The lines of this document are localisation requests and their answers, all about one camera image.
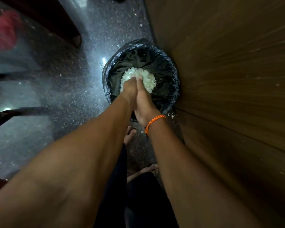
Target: speckled floor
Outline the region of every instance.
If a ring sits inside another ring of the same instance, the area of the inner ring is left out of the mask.
[[[143,0],[59,0],[82,36],[75,49],[22,16],[17,46],[0,52],[0,111],[42,107],[0,126],[0,178],[12,176],[42,148],[97,117],[107,107],[101,77],[106,61],[125,43],[152,41]],[[8,8],[0,2],[0,7]],[[128,145],[129,174],[156,162],[143,128]]]

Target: orange bracelet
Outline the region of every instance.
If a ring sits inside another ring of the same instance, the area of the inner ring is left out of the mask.
[[[149,126],[150,126],[153,122],[155,122],[157,119],[160,119],[160,118],[166,118],[166,116],[163,115],[163,114],[161,114],[161,115],[158,115],[158,116],[156,116],[155,118],[153,118],[153,119],[149,122],[149,124],[147,125],[147,127],[146,127],[146,129],[145,129],[145,133],[146,133],[147,135],[148,135]]]

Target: white rice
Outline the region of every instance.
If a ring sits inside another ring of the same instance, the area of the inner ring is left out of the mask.
[[[152,93],[153,89],[155,88],[156,86],[156,80],[155,80],[155,77],[152,73],[149,73],[147,70],[144,70],[142,68],[130,68],[128,69],[124,75],[122,76],[122,81],[120,83],[120,92],[123,91],[123,84],[131,79],[131,77],[139,77],[139,76],[143,76],[143,84],[146,88],[146,90],[149,92],[149,93]]]

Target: trash bin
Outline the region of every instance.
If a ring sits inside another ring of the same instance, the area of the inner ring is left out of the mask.
[[[144,38],[125,44],[104,66],[102,84],[108,102],[111,104],[117,98],[122,76],[132,67],[154,74],[156,87],[151,94],[152,101],[161,113],[167,114],[180,95],[177,69],[163,50]],[[134,112],[131,121],[137,122]]]

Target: forearm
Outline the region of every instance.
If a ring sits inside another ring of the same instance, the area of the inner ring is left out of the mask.
[[[152,123],[149,136],[180,228],[258,226],[247,208],[188,151],[165,119]]]
[[[18,225],[50,226],[64,217],[80,227],[80,219],[89,214],[93,222],[131,112],[129,101],[120,95],[98,118],[43,150],[0,191],[0,219],[7,227],[19,219]]]

